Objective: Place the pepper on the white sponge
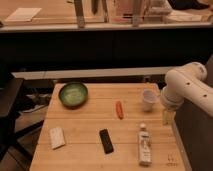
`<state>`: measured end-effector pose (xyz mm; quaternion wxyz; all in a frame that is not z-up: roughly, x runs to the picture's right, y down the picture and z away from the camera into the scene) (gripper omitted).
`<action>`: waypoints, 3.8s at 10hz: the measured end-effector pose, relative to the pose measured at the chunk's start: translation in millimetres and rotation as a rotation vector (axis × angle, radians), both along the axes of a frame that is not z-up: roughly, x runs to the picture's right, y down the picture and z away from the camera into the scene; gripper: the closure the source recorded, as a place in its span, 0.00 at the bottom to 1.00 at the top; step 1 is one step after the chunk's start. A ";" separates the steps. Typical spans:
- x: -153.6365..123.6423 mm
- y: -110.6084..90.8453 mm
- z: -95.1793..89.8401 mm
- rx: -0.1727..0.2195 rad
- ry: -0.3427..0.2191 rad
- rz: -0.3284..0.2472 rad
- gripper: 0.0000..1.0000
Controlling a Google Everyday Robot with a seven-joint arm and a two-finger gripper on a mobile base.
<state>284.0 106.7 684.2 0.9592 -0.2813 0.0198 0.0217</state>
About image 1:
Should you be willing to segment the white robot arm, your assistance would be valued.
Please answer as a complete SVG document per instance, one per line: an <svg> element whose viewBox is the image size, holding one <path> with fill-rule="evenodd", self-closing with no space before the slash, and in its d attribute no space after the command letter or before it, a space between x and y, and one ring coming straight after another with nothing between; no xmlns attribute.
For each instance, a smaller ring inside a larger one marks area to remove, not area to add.
<svg viewBox="0 0 213 171"><path fill-rule="evenodd" d="M213 88L204 83L207 69L200 62L191 62L169 70L165 75L166 86L161 90L160 101L164 106L164 125L174 121L176 111L187 99L213 118Z"/></svg>

